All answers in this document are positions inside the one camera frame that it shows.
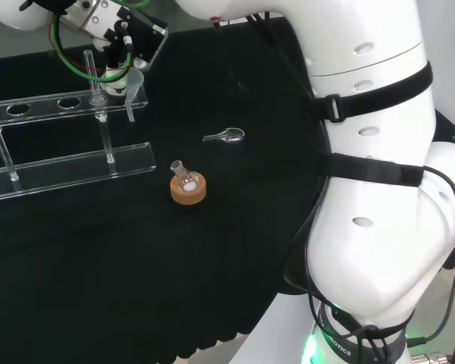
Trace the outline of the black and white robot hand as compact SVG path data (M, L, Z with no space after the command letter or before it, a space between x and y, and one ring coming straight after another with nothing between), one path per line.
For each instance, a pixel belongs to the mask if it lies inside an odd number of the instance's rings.
M66 25L88 36L103 60L95 78L112 96L125 96L127 73L149 71L168 38L167 24L127 1L67 1L50 25L50 40L61 60L75 74L92 78L85 62L70 60L61 44L60 26Z

